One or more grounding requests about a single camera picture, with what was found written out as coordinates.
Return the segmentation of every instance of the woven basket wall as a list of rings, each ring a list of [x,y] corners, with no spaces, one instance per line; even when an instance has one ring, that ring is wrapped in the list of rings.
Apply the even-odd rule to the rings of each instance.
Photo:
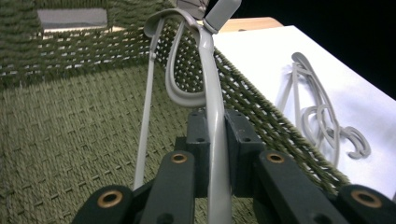
[[[36,12],[82,7],[106,9],[107,27],[46,33]],[[169,7],[163,0],[0,0],[0,223],[70,223],[97,189],[132,186],[150,41],[142,27]],[[169,21],[158,47],[147,180],[187,128],[190,110],[168,99],[163,81],[175,32]],[[184,90],[202,89],[197,52],[186,32],[176,67]],[[243,112],[267,148],[289,153],[331,193],[347,184],[227,59],[214,57],[226,107]],[[251,200],[233,202],[235,223],[254,223]],[[205,199],[197,200],[197,223],[205,223],[205,210]]]

